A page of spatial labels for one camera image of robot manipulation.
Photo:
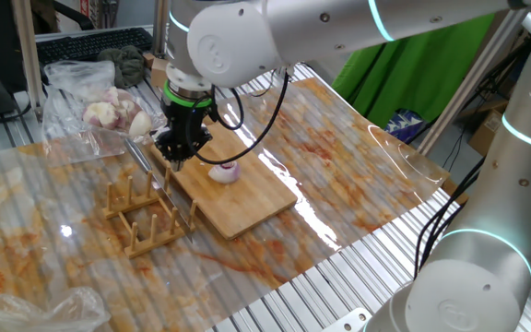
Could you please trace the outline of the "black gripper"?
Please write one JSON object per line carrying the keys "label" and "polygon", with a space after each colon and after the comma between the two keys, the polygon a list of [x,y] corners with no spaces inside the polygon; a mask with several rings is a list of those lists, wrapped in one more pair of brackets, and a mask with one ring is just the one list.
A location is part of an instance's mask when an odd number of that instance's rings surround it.
{"label": "black gripper", "polygon": [[[174,172],[179,172],[183,167],[183,161],[191,159],[195,151],[199,152],[212,139],[212,135],[203,124],[207,114],[207,107],[192,108],[177,103],[167,107],[169,131],[157,131],[154,134],[154,142]],[[177,138],[181,139],[182,154]]]}

